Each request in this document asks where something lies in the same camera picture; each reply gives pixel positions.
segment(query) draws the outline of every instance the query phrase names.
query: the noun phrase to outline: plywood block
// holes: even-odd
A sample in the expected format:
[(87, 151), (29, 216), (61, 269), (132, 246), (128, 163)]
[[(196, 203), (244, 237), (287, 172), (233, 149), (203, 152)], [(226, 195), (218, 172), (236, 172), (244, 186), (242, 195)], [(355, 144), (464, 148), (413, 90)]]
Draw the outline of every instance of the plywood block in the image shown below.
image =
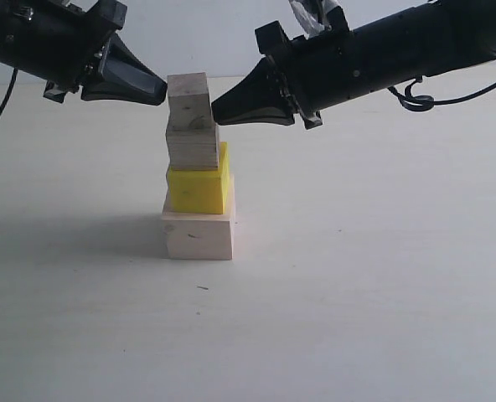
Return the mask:
[(170, 121), (174, 130), (214, 128), (205, 73), (168, 77)]
[(235, 227), (235, 184), (230, 180), (223, 214), (180, 214), (166, 197), (162, 222), (169, 257), (173, 260), (232, 260)]
[(220, 144), (218, 170), (182, 171), (169, 168), (167, 180), (173, 211), (223, 214), (230, 186), (230, 153), (227, 142)]
[(200, 130), (174, 130), (171, 121), (166, 142), (173, 170), (218, 170), (220, 165), (219, 127)]

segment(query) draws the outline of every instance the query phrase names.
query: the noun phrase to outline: wooden block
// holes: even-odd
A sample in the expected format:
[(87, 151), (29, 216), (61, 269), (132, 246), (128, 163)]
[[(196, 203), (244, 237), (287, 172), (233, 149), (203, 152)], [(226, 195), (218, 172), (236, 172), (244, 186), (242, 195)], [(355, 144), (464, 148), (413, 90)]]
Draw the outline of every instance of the wooden block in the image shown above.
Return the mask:
[(166, 130), (170, 166), (174, 170), (218, 170), (220, 132), (212, 129), (174, 130), (171, 121)]
[(223, 214), (230, 186), (228, 144), (220, 144), (220, 166), (212, 171), (184, 171), (171, 167), (167, 173), (172, 210), (178, 213)]
[(205, 73), (168, 77), (170, 122), (174, 130), (214, 128)]
[(222, 215), (176, 213), (168, 195), (162, 222), (169, 257), (173, 260), (233, 260), (235, 216), (233, 178)]

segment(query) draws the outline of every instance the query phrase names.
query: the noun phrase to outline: large wooden block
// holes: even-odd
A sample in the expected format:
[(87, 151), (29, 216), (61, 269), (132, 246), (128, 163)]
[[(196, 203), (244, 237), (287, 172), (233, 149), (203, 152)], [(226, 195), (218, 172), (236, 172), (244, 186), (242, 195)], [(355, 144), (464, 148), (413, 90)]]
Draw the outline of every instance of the large wooden block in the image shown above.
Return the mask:
[(218, 170), (220, 165), (220, 131), (214, 128), (174, 130), (171, 120), (166, 143), (173, 170)]
[(169, 168), (167, 173), (172, 209), (179, 213), (223, 214), (230, 186), (228, 144), (220, 145), (220, 166), (213, 171), (183, 171)]
[(221, 215), (174, 212), (168, 195), (162, 222), (169, 257), (173, 260), (232, 260), (235, 216), (233, 178), (230, 180), (226, 209)]
[(214, 128), (205, 73), (170, 75), (168, 102), (171, 126), (174, 130)]

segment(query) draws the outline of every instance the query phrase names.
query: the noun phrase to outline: white wall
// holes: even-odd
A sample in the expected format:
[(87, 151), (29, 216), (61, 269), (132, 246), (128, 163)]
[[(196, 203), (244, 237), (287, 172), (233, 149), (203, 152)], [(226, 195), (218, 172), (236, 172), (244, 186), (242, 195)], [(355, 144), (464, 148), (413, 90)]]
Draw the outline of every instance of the white wall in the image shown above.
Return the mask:
[[(74, 0), (87, 9), (94, 0)], [(254, 29), (279, 19), (289, 36), (302, 33), (287, 0), (124, 0), (129, 7), (121, 36), (158, 74), (206, 71), (244, 75), (260, 58)], [(423, 0), (343, 0), (352, 27)], [(0, 65), (0, 84), (11, 70)], [(21, 82), (33, 80), (21, 75)]]

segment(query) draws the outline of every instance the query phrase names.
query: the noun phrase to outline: stacked blocks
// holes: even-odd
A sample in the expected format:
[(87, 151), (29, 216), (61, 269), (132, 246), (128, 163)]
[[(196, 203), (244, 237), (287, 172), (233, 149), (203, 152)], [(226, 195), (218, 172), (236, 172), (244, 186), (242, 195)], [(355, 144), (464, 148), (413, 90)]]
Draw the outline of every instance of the stacked blocks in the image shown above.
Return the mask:
[(163, 230), (172, 259), (232, 260), (235, 187), (205, 73), (168, 77), (170, 166)]

